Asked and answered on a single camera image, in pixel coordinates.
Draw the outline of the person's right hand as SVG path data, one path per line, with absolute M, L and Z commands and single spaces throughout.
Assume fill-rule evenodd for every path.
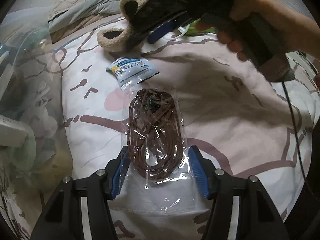
M 312 19 L 274 0 L 234 0 L 229 17 L 250 20 L 255 30 L 274 51 L 301 51 L 319 59 L 319 26 Z

